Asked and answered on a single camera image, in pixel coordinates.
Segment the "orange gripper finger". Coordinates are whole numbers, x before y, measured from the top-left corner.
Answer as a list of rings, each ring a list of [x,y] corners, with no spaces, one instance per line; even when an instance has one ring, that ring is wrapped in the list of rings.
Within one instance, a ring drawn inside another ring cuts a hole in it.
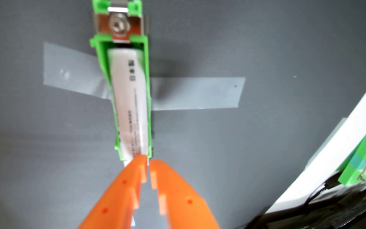
[[[171,166],[150,161],[152,189],[157,190],[159,213],[169,229],[219,229],[207,202]]]
[[[130,229],[139,208],[141,184],[147,181],[146,155],[136,156],[114,179],[79,229]]]

